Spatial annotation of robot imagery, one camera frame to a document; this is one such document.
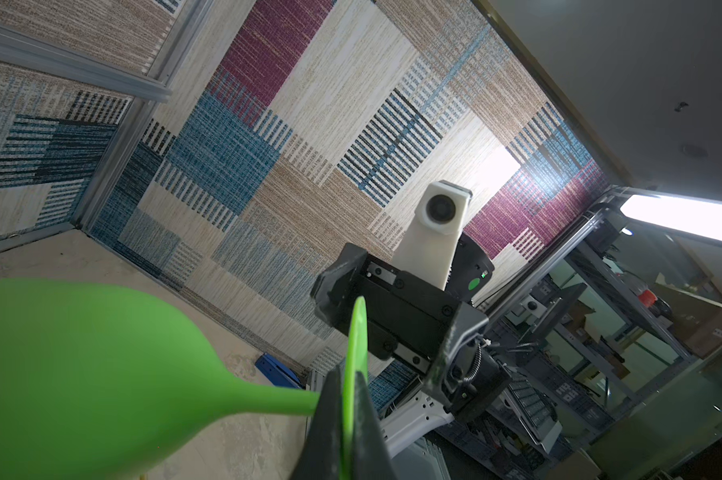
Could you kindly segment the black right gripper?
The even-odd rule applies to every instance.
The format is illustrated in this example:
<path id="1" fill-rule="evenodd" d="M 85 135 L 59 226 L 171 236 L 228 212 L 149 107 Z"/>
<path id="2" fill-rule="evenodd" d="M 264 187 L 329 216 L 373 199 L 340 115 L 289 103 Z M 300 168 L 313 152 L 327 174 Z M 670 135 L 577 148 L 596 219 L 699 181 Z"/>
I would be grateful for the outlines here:
<path id="1" fill-rule="evenodd" d="M 458 414 L 489 399 L 483 350 L 489 320 L 471 304 L 488 280 L 489 259 L 474 242 L 458 243 L 444 290 L 348 243 L 318 275 L 310 296 L 316 315 L 343 334 L 350 332 L 355 301 L 363 298 L 369 352 L 407 364 L 426 393 Z"/>

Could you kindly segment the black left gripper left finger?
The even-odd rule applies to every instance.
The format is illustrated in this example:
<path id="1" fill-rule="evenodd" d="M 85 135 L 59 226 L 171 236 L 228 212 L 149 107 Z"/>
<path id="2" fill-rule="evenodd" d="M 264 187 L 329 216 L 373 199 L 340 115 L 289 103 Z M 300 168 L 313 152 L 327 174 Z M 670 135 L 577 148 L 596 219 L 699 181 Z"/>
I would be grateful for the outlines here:
<path id="1" fill-rule="evenodd" d="M 291 480 L 338 480 L 342 458 L 342 375 L 325 377 L 307 439 Z"/>

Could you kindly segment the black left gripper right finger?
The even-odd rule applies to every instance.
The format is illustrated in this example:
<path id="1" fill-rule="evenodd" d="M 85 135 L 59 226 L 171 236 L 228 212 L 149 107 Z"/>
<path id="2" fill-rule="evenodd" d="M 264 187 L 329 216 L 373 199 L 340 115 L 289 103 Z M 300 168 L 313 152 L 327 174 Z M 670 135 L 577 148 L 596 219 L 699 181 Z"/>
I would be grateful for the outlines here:
<path id="1" fill-rule="evenodd" d="M 351 479 L 396 480 L 365 377 L 357 372 L 354 379 Z"/>

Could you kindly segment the green wine glass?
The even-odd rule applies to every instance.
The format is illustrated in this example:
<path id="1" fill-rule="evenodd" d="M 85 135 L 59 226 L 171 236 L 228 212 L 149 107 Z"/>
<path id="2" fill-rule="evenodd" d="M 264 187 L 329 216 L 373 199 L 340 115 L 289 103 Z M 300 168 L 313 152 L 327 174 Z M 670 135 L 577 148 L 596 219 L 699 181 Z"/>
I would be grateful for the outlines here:
<path id="1" fill-rule="evenodd" d="M 351 479 L 355 374 L 342 375 L 339 479 Z M 231 373 L 179 309 L 118 285 L 0 279 L 0 479 L 147 472 L 225 417 L 312 421 L 320 392 Z"/>

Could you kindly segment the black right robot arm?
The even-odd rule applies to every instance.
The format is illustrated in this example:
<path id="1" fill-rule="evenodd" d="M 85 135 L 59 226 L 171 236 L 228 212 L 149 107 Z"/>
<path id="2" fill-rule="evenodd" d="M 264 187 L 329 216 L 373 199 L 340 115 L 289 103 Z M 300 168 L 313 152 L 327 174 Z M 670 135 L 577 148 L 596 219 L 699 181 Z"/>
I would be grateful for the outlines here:
<path id="1" fill-rule="evenodd" d="M 461 235 L 444 288 L 351 243 L 318 275 L 315 312 L 348 337 L 348 366 L 367 366 L 374 355 L 419 376 L 418 392 L 381 423 L 390 455 L 454 420 L 475 418 L 508 385 L 483 336 L 489 320 L 470 303 L 493 270 L 483 250 Z"/>

